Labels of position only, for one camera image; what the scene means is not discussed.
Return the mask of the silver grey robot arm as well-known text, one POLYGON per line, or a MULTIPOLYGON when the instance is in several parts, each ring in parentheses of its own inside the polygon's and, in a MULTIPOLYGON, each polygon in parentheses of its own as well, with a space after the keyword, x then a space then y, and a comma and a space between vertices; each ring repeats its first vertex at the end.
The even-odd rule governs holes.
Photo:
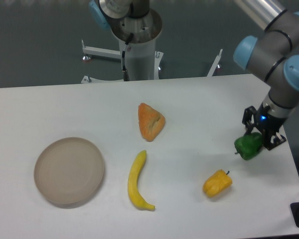
MULTIPOLYGON (((158 78, 160 53, 155 42, 162 19, 147 0, 92 0, 89 10, 104 29, 110 29, 119 42, 119 51, 83 47, 87 55, 117 57, 124 81, 158 78)), ((239 6, 263 31, 262 38, 245 37, 233 59, 242 69, 270 86, 258 109, 244 110, 243 137, 235 141, 237 150, 250 144, 252 131, 259 131, 255 150, 271 150, 286 141, 280 127, 299 104, 299 12, 291 13, 276 0, 238 0, 239 6)))

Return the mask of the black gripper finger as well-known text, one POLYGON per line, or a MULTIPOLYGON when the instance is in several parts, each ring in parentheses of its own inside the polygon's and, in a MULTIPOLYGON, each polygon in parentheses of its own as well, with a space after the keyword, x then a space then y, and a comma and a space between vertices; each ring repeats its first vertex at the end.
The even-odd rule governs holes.
POLYGON ((250 106, 244 109, 242 124, 245 126, 244 135, 250 135, 253 129, 256 127, 254 122, 254 116, 256 115, 257 110, 254 106, 250 106))
POLYGON ((274 130, 264 130, 264 148, 267 150, 272 150, 286 141, 287 139, 278 132, 274 130))

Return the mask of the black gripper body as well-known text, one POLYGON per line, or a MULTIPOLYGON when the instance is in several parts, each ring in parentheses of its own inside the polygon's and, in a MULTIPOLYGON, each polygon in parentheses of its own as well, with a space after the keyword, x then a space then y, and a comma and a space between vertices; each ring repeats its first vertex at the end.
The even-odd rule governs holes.
POLYGON ((256 129, 262 135, 262 142, 264 144, 264 130, 274 130, 279 133, 279 130, 286 118, 277 118, 269 114, 270 106, 261 105, 256 115, 254 116, 254 122, 256 123, 256 129))

